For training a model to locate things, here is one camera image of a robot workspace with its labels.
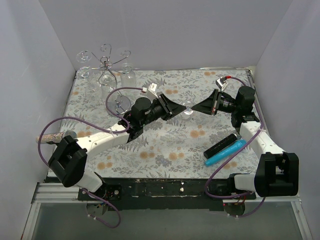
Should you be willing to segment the patterned tumbler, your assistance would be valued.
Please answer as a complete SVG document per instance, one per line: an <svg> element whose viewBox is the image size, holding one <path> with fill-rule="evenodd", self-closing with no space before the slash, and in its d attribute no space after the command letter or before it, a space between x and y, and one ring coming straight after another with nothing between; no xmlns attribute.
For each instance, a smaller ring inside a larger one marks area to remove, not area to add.
<svg viewBox="0 0 320 240"><path fill-rule="evenodd" d="M107 96L111 91L116 89L117 84L115 77L111 74L104 74L99 79L100 87L101 87L101 101L105 102Z"/></svg>
<svg viewBox="0 0 320 240"><path fill-rule="evenodd" d="M123 87L136 87L137 78L134 68L130 63L122 64L122 73L120 75L121 85Z"/></svg>

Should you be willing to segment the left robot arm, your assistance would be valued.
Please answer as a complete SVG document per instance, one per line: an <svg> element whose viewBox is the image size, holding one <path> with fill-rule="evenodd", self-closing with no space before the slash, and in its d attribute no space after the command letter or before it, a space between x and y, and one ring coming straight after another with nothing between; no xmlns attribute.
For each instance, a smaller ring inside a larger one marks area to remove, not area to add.
<svg viewBox="0 0 320 240"><path fill-rule="evenodd" d="M64 187L86 189L95 200L101 200L107 193L104 181L97 173L85 169L87 160L137 139L143 133L144 126L158 119L170 120L184 110L184 105L171 101L164 94L153 100L140 97L131 110L125 113L124 119L107 132L76 139L65 136L49 159L49 168Z"/></svg>

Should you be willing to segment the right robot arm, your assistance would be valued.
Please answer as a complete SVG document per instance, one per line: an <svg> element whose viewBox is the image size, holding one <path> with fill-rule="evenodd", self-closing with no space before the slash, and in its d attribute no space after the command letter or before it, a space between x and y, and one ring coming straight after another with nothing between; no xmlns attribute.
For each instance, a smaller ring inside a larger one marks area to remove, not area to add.
<svg viewBox="0 0 320 240"><path fill-rule="evenodd" d="M254 174L235 173L227 179L226 192L237 199L245 191L260 197L295 196L299 190L299 158L279 147L263 131L253 112L255 90L249 86L238 89L235 98L215 89L205 100L194 105L194 111L216 115L218 111L231 114L231 124L259 159Z"/></svg>

